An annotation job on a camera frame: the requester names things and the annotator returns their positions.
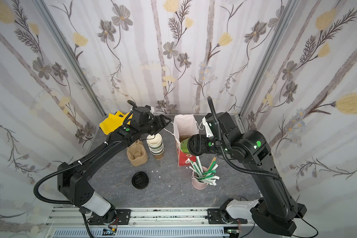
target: stacked paper cup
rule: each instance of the stacked paper cup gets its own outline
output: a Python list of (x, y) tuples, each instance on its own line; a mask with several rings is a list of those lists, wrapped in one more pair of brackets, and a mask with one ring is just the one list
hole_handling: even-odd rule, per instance
[(147, 136), (148, 147), (155, 159), (161, 159), (164, 155), (164, 143), (159, 133)]

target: gray marble tabletop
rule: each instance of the gray marble tabletop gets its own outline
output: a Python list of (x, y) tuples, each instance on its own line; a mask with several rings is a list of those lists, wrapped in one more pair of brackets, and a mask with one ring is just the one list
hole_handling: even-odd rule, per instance
[[(199, 123), (202, 117), (195, 116)], [(170, 124), (166, 129), (173, 132), (173, 125)], [(203, 190), (195, 189), (191, 182), (192, 171), (188, 166), (178, 166), (174, 137), (164, 130), (160, 134), (164, 141), (164, 157), (161, 160), (153, 157), (145, 141), (148, 161), (138, 167), (131, 165), (126, 150), (123, 150), (89, 181), (95, 191), (116, 207), (208, 207), (221, 206), (228, 198), (259, 198), (259, 190), (252, 177), (232, 169), (220, 158), (216, 160), (219, 165), (217, 175), (220, 177), (217, 185), (208, 185)], [(99, 129), (91, 148), (97, 147), (105, 139), (106, 135)], [(207, 167), (213, 157), (201, 155), (201, 163)], [(148, 186), (142, 190), (136, 189), (131, 183), (132, 176), (139, 171), (149, 177)]]

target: green paper cup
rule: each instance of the green paper cup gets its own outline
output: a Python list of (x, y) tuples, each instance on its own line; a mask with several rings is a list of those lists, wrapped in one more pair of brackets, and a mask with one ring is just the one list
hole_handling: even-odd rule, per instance
[(189, 150), (188, 150), (188, 141), (189, 141), (190, 138), (188, 139), (185, 139), (183, 140), (181, 143), (180, 143), (180, 150), (185, 153), (185, 154), (188, 154), (190, 155), (189, 153)]

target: white bracket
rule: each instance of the white bracket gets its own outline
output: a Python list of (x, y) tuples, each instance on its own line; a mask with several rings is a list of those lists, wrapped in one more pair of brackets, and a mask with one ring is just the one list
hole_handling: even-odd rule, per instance
[(233, 200), (226, 206), (227, 213), (234, 219), (242, 218), (252, 220), (250, 209), (258, 204), (258, 199), (254, 201)]

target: yellow bag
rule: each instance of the yellow bag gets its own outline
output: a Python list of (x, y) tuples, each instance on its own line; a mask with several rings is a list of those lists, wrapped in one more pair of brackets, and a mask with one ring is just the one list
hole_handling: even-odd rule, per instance
[(119, 126), (123, 124), (124, 119), (128, 116), (129, 113), (124, 115), (121, 112), (116, 112), (115, 115), (109, 113), (108, 117), (102, 121), (99, 126), (102, 129), (102, 131), (108, 135), (110, 132), (113, 132), (116, 130)]

